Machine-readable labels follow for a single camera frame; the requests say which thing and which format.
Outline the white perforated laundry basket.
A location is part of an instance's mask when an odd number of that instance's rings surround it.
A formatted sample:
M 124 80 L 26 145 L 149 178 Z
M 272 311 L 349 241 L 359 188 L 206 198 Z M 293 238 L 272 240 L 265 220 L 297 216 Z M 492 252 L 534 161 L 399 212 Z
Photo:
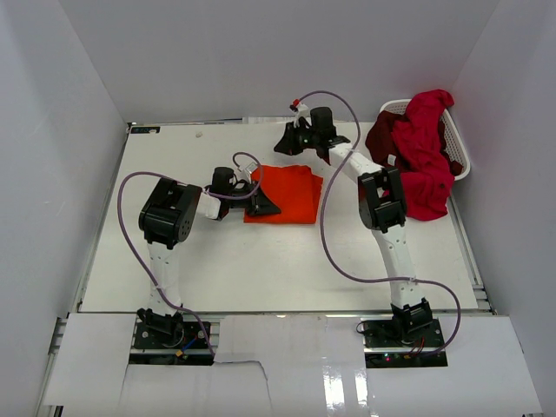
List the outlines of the white perforated laundry basket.
M 404 114 L 410 99 L 397 99 L 384 103 L 380 112 L 387 111 L 393 114 Z M 454 177 L 455 181 L 464 179 L 470 172 L 471 164 L 466 147 L 460 137 L 460 133 L 451 117 L 449 109 L 444 109 L 440 120 L 445 125 L 446 152 L 451 162 L 457 162 L 462 166 L 461 172 Z

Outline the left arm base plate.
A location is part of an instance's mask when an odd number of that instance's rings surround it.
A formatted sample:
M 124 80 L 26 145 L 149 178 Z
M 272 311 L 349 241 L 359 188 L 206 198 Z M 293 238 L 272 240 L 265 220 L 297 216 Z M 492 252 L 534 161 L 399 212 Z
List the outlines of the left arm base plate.
M 129 353 L 131 365 L 211 366 L 207 338 L 197 321 L 185 321 L 173 336 L 137 322 Z

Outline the pink magenta t shirt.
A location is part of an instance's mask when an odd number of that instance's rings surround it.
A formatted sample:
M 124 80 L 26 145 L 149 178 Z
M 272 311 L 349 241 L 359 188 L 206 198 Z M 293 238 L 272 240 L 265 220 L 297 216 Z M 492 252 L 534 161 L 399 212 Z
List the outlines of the pink magenta t shirt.
M 418 221 L 432 221 L 447 214 L 454 175 L 443 154 L 439 123 L 444 110 L 453 104 L 453 97 L 443 89 L 420 93 L 394 123 L 394 144 L 408 165 L 400 174 L 407 215 Z

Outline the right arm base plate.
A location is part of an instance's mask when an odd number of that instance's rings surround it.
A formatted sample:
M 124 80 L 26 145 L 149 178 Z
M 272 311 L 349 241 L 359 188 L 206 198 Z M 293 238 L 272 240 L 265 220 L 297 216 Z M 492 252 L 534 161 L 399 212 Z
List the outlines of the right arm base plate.
M 438 319 L 411 334 L 404 334 L 394 320 L 364 320 L 355 331 L 363 337 L 367 369 L 447 367 L 444 351 L 433 351 L 444 345 Z

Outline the orange t shirt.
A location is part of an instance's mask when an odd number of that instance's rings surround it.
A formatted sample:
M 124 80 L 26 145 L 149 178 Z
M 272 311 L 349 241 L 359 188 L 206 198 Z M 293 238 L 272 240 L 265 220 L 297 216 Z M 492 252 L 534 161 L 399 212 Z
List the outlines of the orange t shirt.
M 275 215 L 244 214 L 245 223 L 315 224 L 323 178 L 306 165 L 263 165 L 261 190 L 280 210 Z

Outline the printed paper sheet at wall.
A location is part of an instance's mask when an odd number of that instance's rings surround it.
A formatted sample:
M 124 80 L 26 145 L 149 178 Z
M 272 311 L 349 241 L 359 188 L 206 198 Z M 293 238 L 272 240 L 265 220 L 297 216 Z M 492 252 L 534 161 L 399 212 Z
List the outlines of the printed paper sheet at wall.
M 292 122 L 292 116 L 244 116 L 243 124 L 283 124 Z

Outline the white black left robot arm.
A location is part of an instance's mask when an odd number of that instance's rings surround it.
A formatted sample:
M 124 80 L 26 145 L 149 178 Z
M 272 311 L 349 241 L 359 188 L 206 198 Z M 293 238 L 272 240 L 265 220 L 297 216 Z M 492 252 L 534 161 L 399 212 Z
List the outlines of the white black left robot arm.
M 179 292 L 179 245 L 189 237 L 197 215 L 222 220 L 231 209 L 247 215 L 279 215 L 281 209 L 248 177 L 237 180 L 231 168 L 214 170 L 211 183 L 205 188 L 182 185 L 161 178 L 144 204 L 138 219 L 148 243 L 151 282 L 149 307 L 138 316 L 149 333 L 166 348 L 189 341 L 192 334 L 183 324 Z

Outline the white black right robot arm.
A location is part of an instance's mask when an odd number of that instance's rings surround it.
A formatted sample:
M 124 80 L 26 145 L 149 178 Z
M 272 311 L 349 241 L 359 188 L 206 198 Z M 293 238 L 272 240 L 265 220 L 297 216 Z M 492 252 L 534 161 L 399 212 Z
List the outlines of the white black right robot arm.
M 392 334 L 405 347 L 423 338 L 433 323 L 430 304 L 419 287 L 406 237 L 407 202 L 400 173 L 385 168 L 356 150 L 334 126 L 328 107 L 309 109 L 301 101 L 290 105 L 295 119 L 287 122 L 274 151 L 297 156 L 313 149 L 328 165 L 335 168 L 321 201 L 325 214 L 328 194 L 336 177 L 342 173 L 357 185 L 358 212 L 362 224 L 371 231 L 378 244 L 387 276 L 364 279 L 341 271 L 350 281 L 366 284 L 388 283 L 393 313 Z

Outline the maroon t shirt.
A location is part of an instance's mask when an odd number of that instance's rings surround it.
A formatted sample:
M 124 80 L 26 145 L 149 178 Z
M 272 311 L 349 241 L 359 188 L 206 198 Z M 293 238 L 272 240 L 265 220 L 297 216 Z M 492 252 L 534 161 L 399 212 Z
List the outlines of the maroon t shirt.
M 456 176 L 462 166 L 451 162 L 446 152 L 441 116 L 414 122 L 405 113 L 382 111 L 367 134 L 365 146 L 376 162 L 402 172 L 421 171 L 441 157 L 446 161 L 444 167 Z

